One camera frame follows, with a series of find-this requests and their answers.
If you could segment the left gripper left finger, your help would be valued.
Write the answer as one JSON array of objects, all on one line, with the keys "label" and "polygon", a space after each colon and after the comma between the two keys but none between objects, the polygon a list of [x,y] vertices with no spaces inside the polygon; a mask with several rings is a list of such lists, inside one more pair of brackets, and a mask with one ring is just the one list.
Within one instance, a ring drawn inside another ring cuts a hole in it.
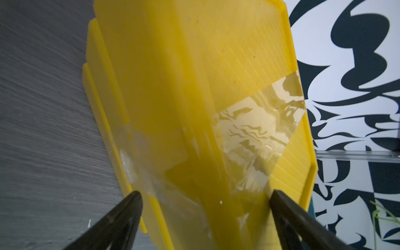
[{"label": "left gripper left finger", "polygon": [[66,250],[130,250],[140,224],[143,200],[133,191]]}]

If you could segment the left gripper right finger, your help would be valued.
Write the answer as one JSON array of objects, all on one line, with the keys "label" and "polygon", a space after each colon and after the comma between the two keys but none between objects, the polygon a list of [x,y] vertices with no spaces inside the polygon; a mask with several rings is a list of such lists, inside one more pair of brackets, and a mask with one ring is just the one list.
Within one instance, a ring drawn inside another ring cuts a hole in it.
[{"label": "left gripper right finger", "polygon": [[282,249],[351,250],[281,190],[269,200]]}]

